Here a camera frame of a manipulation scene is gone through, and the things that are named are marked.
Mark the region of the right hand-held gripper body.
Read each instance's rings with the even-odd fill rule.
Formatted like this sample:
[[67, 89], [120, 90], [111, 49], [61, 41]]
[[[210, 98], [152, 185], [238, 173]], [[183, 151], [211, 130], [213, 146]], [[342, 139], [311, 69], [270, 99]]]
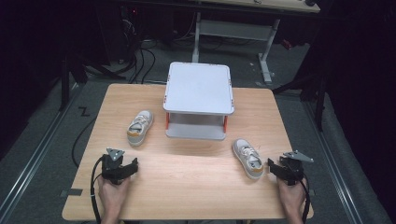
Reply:
[[288, 186], [295, 185], [304, 177], [304, 162], [313, 162], [314, 159], [296, 151], [285, 152], [281, 157], [287, 159], [288, 163], [283, 166], [281, 163], [280, 179], [284, 180]]

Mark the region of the dark equipment tower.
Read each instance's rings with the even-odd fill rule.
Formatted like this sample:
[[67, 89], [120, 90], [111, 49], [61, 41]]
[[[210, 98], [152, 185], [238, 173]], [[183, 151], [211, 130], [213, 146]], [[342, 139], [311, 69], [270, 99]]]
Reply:
[[120, 26], [126, 48], [125, 62], [129, 63], [139, 44], [139, 13], [136, 7], [120, 7]]

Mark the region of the grey tape strip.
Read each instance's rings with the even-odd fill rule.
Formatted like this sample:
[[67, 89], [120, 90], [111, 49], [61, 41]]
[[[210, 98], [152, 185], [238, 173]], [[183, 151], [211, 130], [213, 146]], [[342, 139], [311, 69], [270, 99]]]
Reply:
[[82, 194], [82, 189], [63, 189], [60, 193], [62, 198], [66, 198], [68, 196], [80, 196]]

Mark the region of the person's right hand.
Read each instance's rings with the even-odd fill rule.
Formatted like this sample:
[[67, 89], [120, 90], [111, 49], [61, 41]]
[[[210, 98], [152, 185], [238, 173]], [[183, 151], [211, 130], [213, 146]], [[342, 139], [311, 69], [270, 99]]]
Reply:
[[301, 183], [288, 186], [280, 178], [276, 180], [279, 190], [279, 199], [286, 217], [300, 217], [302, 220], [301, 207], [305, 199], [305, 190]]

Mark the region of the grey white child sneaker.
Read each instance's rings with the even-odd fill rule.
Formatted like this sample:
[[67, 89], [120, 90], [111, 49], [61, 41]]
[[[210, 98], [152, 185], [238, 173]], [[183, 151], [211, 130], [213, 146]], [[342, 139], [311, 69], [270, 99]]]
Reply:
[[143, 143], [153, 120], [153, 114], [149, 110], [142, 110], [136, 115], [127, 129], [127, 139], [131, 146], [138, 147]]
[[262, 177], [264, 168], [261, 156], [247, 140], [242, 138], [234, 140], [233, 153], [250, 179], [260, 179]]

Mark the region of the black metal stand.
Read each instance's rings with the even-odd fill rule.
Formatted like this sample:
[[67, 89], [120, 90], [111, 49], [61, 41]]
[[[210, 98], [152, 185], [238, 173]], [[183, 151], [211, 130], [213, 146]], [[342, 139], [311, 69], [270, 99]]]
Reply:
[[297, 77], [293, 81], [273, 89], [273, 94], [280, 94], [287, 90], [300, 89], [300, 99], [303, 102], [314, 101], [316, 103], [314, 122], [318, 130], [321, 132], [326, 84], [326, 75], [310, 74], [307, 76]]
[[82, 54], [70, 51], [64, 55], [62, 60], [62, 74], [61, 74], [61, 106], [60, 111], [64, 111], [70, 101], [70, 87], [69, 78], [73, 77], [77, 84], [86, 84], [88, 76], [86, 75], [85, 66], [88, 65], [100, 72], [105, 77], [113, 79], [123, 79], [120, 75], [115, 72], [108, 70], [99, 63], [83, 56]]

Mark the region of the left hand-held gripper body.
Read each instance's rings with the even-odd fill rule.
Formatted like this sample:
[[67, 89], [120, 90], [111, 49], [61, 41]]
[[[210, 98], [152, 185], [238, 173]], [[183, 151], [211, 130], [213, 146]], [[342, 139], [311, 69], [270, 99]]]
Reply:
[[122, 165], [124, 153], [124, 150], [108, 147], [102, 156], [102, 177], [112, 184], [120, 185], [127, 178], [127, 169], [134, 168], [131, 163]]

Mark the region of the metal floor rail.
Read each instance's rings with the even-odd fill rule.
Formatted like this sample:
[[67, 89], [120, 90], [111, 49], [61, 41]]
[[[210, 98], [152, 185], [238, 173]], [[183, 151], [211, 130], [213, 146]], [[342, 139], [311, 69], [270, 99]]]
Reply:
[[325, 135], [319, 130], [315, 121], [315, 113], [312, 105], [307, 102], [302, 102], [305, 113], [314, 129], [317, 139], [320, 144], [320, 150], [322, 151], [325, 164], [329, 171], [330, 177], [334, 184], [335, 190], [337, 192], [338, 198], [344, 207], [346, 215], [348, 217], [350, 224], [363, 224], [361, 215], [357, 209], [357, 206], [352, 198], [351, 191], [347, 186], [345, 179], [343, 178], [338, 165], [334, 159], [331, 152], [330, 145], [328, 144]]
[[6, 157], [0, 161], [0, 224], [6, 224], [21, 196], [50, 149], [52, 140], [83, 84], [73, 84], [70, 99], [62, 110], [61, 85], [56, 86], [43, 105], [29, 118]]

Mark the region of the white-legged wooden desk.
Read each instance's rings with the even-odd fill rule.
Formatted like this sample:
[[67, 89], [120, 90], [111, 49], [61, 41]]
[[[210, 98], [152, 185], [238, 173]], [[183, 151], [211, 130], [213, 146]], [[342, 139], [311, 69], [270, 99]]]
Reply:
[[[265, 8], [279, 11], [319, 13], [320, 7], [317, 0], [192, 0], [199, 6], [203, 3], [220, 4], [224, 6], [252, 7], [253, 9]], [[230, 37], [245, 40], [264, 41], [266, 46], [258, 54], [265, 84], [272, 83], [272, 73], [268, 69], [267, 57], [276, 36], [280, 19], [275, 19], [272, 25], [248, 24], [236, 21], [203, 20], [201, 13], [196, 14], [194, 49], [191, 60], [199, 62], [199, 43], [201, 35]]]

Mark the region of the white two-tier shoe rack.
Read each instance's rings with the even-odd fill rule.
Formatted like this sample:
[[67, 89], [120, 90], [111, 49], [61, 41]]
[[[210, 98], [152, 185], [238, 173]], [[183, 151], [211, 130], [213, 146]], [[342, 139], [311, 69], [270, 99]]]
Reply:
[[163, 97], [168, 137], [222, 141], [234, 112], [227, 65], [173, 62]]

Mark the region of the person's left hand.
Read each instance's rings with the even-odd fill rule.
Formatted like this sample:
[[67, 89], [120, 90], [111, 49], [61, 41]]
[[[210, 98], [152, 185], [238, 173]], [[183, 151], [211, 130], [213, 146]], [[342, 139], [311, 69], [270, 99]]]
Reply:
[[103, 217], [120, 217], [120, 211], [127, 197], [131, 180], [125, 179], [120, 185], [98, 177], [99, 196], [104, 207]]

